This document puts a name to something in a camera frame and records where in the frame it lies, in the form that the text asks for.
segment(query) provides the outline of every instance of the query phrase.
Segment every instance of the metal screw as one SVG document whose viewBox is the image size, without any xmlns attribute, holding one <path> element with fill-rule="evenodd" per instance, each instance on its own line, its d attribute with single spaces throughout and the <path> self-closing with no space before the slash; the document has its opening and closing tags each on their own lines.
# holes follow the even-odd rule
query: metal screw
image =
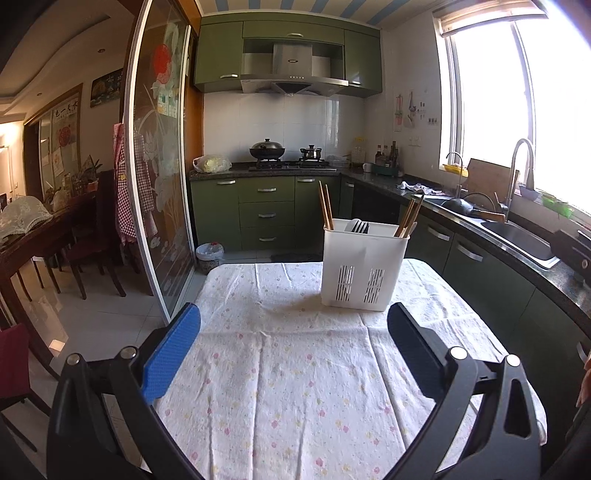
<svg viewBox="0 0 591 480">
<path fill-rule="evenodd" d="M 77 353 L 71 353 L 70 355 L 68 355 L 68 358 L 66 358 L 66 362 L 68 363 L 68 365 L 77 365 L 79 361 L 80 355 L 78 355 Z"/>
<path fill-rule="evenodd" d="M 121 358 L 125 360 L 131 360 L 133 357 L 137 355 L 137 353 L 138 350 L 134 346 L 126 346 L 119 352 Z"/>
<path fill-rule="evenodd" d="M 517 355 L 507 355 L 507 363 L 512 367 L 518 367 L 521 364 L 521 360 Z"/>
<path fill-rule="evenodd" d="M 452 347 L 449 352 L 456 360 L 464 360 L 468 356 L 468 352 L 466 352 L 461 346 Z"/>
</svg>

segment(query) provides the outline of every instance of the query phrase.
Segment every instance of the white tile wall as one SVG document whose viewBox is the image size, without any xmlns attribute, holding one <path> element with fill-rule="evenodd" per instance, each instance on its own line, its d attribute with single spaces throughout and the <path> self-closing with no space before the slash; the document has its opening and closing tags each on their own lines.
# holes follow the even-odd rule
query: white tile wall
<svg viewBox="0 0 591 480">
<path fill-rule="evenodd" d="M 284 160 L 314 144 L 327 155 L 346 155 L 365 131 L 363 99 L 343 95 L 286 96 L 272 93 L 207 93 L 203 151 L 232 162 L 255 161 L 249 149 L 266 138 L 285 147 Z"/>
</svg>

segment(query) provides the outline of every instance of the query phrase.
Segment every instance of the drawer handle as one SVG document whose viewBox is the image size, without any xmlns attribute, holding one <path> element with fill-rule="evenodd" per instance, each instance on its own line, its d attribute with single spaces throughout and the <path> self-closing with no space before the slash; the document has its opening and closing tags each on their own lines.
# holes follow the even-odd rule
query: drawer handle
<svg viewBox="0 0 591 480">
<path fill-rule="evenodd" d="M 434 230 L 430 226 L 427 227 L 427 232 L 429 232 L 433 236 L 436 236 L 437 238 L 440 238 L 444 242 L 449 242 L 449 235 L 443 235 L 443 233 L 439 233 L 437 230 Z"/>
<path fill-rule="evenodd" d="M 476 253 L 470 252 L 466 247 L 464 247 L 463 245 L 458 244 L 457 245 L 457 249 L 462 252 L 464 255 L 466 255 L 468 258 L 471 258 L 473 260 L 476 260 L 477 262 L 482 262 L 482 256 L 481 255 L 477 255 Z"/>
<path fill-rule="evenodd" d="M 589 356 L 585 353 L 585 350 L 583 350 L 583 345 L 581 345 L 581 342 L 577 342 L 577 353 L 579 354 L 581 361 L 584 364 L 587 363 L 587 358 L 589 358 Z"/>
</svg>

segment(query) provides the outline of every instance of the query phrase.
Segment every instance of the white tablecloth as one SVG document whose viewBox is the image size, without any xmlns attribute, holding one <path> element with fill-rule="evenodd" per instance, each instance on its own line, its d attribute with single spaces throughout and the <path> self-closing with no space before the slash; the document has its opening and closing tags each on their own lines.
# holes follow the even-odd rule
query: white tablecloth
<svg viewBox="0 0 591 480">
<path fill-rule="evenodd" d="M 391 339 L 386 312 L 325 307 L 321 263 L 222 265 L 195 300 L 202 331 L 156 410 L 209 479 L 384 477 L 434 403 Z M 447 346 L 507 351 L 427 264 L 404 260 L 392 303 Z M 532 390 L 540 441 L 546 418 Z M 479 398 L 442 467 L 454 463 Z"/>
</svg>

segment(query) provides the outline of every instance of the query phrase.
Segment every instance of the cutting board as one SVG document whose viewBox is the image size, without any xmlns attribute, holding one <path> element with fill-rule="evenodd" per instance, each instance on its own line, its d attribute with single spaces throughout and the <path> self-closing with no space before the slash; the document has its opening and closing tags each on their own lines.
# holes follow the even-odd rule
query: cutting board
<svg viewBox="0 0 591 480">
<path fill-rule="evenodd" d="M 502 165 L 496 165 L 477 158 L 471 158 L 468 164 L 468 178 L 463 183 L 462 187 L 468 190 L 468 193 L 481 192 L 488 195 L 491 200 L 495 201 L 495 192 L 499 197 L 501 203 L 506 204 L 507 188 L 509 186 L 509 175 L 511 169 Z M 519 170 L 515 171 L 515 183 L 519 178 Z M 470 201 L 482 204 L 483 207 L 490 207 L 486 199 L 479 199 L 477 196 L 471 197 Z"/>
</svg>

